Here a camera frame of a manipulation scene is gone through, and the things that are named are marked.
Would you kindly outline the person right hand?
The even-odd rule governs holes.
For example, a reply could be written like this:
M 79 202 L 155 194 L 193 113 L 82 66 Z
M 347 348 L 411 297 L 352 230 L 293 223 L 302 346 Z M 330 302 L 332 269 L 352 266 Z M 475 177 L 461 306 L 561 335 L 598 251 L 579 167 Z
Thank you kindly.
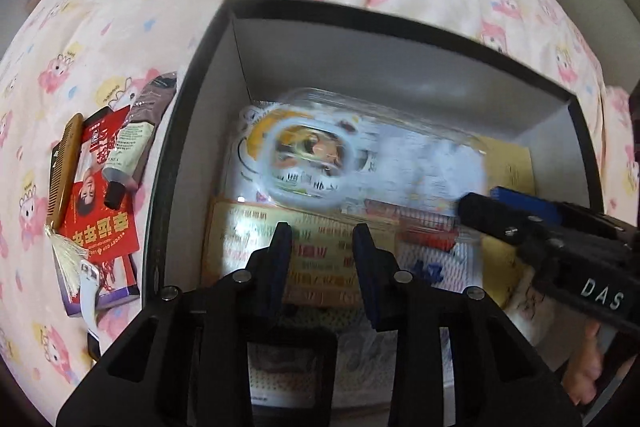
M 570 357 L 562 379 L 562 386 L 575 405 L 589 404 L 597 394 L 596 382 L 602 373 L 600 327 L 597 321 L 587 321 L 582 345 Z

